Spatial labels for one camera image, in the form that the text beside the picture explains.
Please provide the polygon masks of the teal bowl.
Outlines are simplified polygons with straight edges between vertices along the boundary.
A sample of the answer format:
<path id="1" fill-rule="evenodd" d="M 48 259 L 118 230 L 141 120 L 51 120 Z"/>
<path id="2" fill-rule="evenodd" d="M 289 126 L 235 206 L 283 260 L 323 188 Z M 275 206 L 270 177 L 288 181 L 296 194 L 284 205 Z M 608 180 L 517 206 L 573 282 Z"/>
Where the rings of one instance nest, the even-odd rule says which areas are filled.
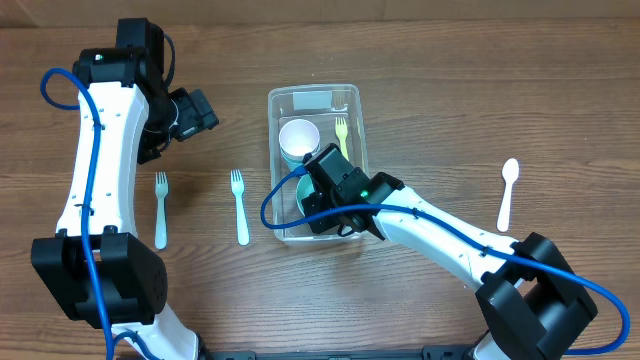
<path id="1" fill-rule="evenodd" d="M 296 203 L 302 215 L 305 215 L 302 201 L 314 192 L 315 189 L 311 177 L 309 175 L 300 177 L 296 186 Z"/>

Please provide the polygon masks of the green cup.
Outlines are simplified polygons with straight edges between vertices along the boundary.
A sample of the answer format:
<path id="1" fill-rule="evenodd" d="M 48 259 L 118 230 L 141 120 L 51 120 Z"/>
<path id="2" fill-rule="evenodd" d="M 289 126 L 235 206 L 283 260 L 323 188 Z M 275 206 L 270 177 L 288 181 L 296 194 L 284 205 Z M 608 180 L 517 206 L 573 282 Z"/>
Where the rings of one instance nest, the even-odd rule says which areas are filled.
<path id="1" fill-rule="evenodd" d="M 292 155 L 286 153 L 284 150 L 281 151 L 282 158 L 284 159 L 286 164 L 288 162 L 300 162 L 300 163 L 305 164 L 306 161 L 310 160 L 316 154 L 317 154 L 317 151 L 308 152 L 308 153 L 305 153 L 302 156 L 292 156 Z"/>

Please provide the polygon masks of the white cup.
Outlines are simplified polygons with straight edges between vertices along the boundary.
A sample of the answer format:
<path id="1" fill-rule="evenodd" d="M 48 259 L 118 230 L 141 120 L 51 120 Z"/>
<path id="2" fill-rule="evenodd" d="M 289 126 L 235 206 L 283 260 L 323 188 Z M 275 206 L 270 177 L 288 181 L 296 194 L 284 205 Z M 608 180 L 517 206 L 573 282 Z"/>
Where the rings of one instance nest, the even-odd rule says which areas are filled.
<path id="1" fill-rule="evenodd" d="M 279 132 L 281 150 L 290 158 L 304 157 L 315 152 L 320 145 L 318 128 L 305 119 L 287 122 Z"/>

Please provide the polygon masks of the yellow fork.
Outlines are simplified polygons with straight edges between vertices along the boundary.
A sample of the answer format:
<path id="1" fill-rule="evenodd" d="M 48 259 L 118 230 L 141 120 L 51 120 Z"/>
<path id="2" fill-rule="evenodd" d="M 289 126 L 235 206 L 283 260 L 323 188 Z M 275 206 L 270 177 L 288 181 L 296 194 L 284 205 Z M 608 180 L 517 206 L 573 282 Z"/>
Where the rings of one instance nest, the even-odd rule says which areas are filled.
<path id="1" fill-rule="evenodd" d="M 348 148 L 347 148 L 347 136 L 348 136 L 348 125 L 347 121 L 344 117 L 337 117 L 335 119 L 335 134 L 340 143 L 340 150 L 343 157 L 346 160 L 349 160 Z"/>

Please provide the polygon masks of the light blue fork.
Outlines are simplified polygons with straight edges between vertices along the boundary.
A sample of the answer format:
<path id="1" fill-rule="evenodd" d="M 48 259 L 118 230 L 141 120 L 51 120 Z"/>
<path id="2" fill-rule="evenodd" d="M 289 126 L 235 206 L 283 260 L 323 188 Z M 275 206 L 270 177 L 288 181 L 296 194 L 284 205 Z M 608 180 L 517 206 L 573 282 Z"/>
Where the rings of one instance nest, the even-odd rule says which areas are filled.
<path id="1" fill-rule="evenodd" d="M 165 172 L 157 172 L 155 176 L 155 194 L 157 198 L 155 246 L 165 249 L 168 243 L 165 200 L 169 193 L 168 179 Z"/>

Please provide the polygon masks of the white fork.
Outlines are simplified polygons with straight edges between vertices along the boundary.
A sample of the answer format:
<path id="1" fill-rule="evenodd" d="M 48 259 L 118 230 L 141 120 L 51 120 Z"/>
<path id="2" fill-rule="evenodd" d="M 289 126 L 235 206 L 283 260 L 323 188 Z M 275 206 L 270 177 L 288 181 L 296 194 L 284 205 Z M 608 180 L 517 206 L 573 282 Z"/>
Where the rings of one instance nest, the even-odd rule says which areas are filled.
<path id="1" fill-rule="evenodd" d="M 245 184 L 242 178 L 241 171 L 234 169 L 230 173 L 231 179 L 231 191 L 235 197 L 236 204 L 236 226 L 238 243 L 241 246 L 247 246 L 250 242 L 248 222 L 244 209 L 243 195 L 245 191 Z"/>

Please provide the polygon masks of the white spoon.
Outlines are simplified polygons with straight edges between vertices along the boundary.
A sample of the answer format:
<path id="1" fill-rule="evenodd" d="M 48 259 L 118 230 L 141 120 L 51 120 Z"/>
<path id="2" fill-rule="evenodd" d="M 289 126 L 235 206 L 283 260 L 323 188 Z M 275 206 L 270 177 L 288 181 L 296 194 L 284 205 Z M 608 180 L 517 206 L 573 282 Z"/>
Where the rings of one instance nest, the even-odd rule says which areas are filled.
<path id="1" fill-rule="evenodd" d="M 515 158 L 510 158 L 504 163 L 502 168 L 502 178 L 505 187 L 496 223 L 496 227 L 500 232 L 506 232 L 509 229 L 513 186 L 518 177 L 519 162 Z"/>

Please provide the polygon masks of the blue cup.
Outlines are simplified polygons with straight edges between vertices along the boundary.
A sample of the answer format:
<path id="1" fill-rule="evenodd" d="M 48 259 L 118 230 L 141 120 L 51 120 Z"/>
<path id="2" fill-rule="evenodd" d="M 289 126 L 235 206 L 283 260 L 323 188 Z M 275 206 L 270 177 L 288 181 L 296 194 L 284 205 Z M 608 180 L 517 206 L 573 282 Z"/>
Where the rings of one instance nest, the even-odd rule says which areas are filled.
<path id="1" fill-rule="evenodd" d="M 301 177 L 307 174 L 307 170 L 303 163 L 300 162 L 288 162 L 287 167 L 290 170 L 290 174 L 295 177 Z"/>

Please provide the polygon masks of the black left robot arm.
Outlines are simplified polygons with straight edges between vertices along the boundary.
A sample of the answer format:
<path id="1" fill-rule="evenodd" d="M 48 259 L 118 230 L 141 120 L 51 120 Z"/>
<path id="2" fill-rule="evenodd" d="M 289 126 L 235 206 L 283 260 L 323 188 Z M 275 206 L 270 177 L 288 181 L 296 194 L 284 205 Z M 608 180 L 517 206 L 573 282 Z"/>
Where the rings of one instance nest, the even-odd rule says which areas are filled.
<path id="1" fill-rule="evenodd" d="M 146 359 L 205 359 L 202 338 L 168 302 L 163 260 L 138 237 L 136 170 L 216 117 L 199 91 L 170 87 L 174 49 L 126 43 L 86 49 L 65 77 L 76 87 L 80 130 L 69 195 L 31 263 L 62 312 Z"/>

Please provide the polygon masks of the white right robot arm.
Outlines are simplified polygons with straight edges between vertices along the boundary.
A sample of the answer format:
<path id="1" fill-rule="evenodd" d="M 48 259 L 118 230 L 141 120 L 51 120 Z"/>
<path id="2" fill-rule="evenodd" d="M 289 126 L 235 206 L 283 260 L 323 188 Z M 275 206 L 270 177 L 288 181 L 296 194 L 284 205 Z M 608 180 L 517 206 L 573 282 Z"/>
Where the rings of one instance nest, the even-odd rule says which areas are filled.
<path id="1" fill-rule="evenodd" d="M 306 213 L 312 224 L 340 224 L 404 245 L 472 289 L 488 330 L 469 359 L 559 359 L 598 313 L 585 281 L 538 233 L 519 242 L 486 232 L 385 173 L 315 172 L 311 179 L 321 200 Z"/>

